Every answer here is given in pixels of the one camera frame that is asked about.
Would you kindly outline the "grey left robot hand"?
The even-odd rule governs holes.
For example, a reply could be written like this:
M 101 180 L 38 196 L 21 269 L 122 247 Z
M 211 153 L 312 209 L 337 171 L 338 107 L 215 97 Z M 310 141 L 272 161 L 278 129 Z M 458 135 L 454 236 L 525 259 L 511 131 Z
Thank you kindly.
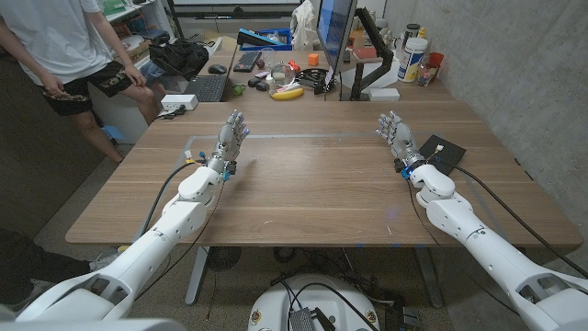
M 221 126 L 218 140 L 207 167 L 222 174 L 230 163 L 234 163 L 240 153 L 245 137 L 250 133 L 244 123 L 244 115 L 235 109 L 225 124 Z

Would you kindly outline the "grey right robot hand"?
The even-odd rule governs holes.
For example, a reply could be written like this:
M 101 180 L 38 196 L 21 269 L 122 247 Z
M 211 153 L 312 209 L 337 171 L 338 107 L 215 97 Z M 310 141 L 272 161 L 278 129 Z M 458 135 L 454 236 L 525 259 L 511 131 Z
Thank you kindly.
M 382 137 L 394 156 L 394 169 L 396 173 L 406 174 L 425 163 L 424 157 L 417 148 L 416 141 L 410 127 L 405 124 L 399 115 L 390 112 L 388 115 L 379 115 L 380 127 L 376 133 Z

